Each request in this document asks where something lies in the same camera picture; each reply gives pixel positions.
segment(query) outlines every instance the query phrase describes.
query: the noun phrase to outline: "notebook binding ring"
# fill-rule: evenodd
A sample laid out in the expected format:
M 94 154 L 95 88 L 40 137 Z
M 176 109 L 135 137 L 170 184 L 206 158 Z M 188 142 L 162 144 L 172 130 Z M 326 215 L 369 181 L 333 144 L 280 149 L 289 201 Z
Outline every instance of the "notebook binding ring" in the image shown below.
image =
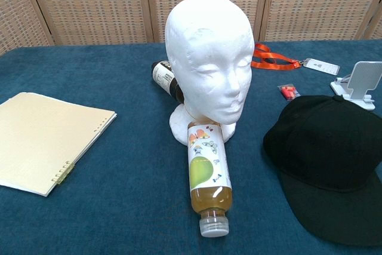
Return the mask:
M 59 170 L 58 173 L 54 175 L 54 178 L 51 179 L 52 182 L 56 182 L 58 185 L 66 178 L 66 176 L 72 171 L 74 163 L 66 161 L 63 164 L 63 169 Z

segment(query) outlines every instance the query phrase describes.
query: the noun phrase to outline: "yellow liquid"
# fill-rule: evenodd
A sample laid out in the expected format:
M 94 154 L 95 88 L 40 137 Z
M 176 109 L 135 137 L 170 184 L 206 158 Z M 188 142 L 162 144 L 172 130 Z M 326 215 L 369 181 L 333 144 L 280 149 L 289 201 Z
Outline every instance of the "yellow liquid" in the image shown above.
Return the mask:
M 196 125 L 218 125 L 214 121 L 191 122 L 188 128 Z M 232 205 L 232 189 L 226 186 L 214 186 L 212 188 L 196 188 L 191 191 L 191 204 L 195 212 L 205 216 L 224 215 Z

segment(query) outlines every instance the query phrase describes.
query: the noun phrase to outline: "cap brim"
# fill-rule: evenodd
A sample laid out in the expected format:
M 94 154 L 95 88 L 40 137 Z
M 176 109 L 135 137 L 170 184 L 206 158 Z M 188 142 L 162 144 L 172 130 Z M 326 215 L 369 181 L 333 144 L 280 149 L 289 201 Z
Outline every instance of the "cap brim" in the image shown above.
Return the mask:
M 335 192 L 279 173 L 298 221 L 312 234 L 346 245 L 382 245 L 382 184 L 375 172 L 355 192 Z

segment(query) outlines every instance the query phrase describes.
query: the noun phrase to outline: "bottle label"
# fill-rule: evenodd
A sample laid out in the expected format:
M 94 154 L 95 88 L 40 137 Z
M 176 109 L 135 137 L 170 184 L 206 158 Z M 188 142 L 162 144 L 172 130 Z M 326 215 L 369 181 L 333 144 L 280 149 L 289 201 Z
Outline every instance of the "bottle label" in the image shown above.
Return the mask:
M 174 74 L 159 62 L 153 70 L 153 79 L 157 82 L 169 95 L 170 83 L 174 79 Z
M 223 135 L 218 125 L 196 125 L 188 130 L 190 191 L 195 188 L 231 188 Z

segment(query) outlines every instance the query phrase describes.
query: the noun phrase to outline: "white phone stand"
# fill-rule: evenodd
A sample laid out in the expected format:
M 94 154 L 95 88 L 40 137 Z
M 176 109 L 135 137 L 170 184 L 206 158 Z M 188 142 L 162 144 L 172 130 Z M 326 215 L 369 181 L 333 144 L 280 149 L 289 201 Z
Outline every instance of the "white phone stand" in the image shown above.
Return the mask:
M 344 78 L 336 78 L 330 87 L 336 95 L 366 109 L 374 110 L 374 100 L 367 91 L 375 90 L 382 77 L 382 62 L 357 62 L 353 72 Z

